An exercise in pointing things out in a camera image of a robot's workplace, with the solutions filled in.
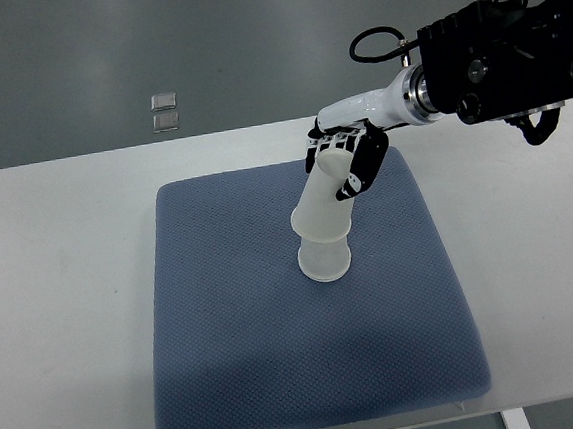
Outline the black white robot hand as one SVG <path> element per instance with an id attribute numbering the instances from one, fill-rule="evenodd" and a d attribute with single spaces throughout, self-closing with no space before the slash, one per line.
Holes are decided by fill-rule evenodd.
<path id="1" fill-rule="evenodd" d="M 353 199 L 374 182 L 387 153 L 388 131 L 432 121 L 418 94 L 423 71 L 420 65 L 401 70 L 383 89 L 354 95 L 323 108 L 307 135 L 306 172 L 317 157 L 330 149 L 352 154 L 350 169 L 337 189 L 337 201 Z"/>

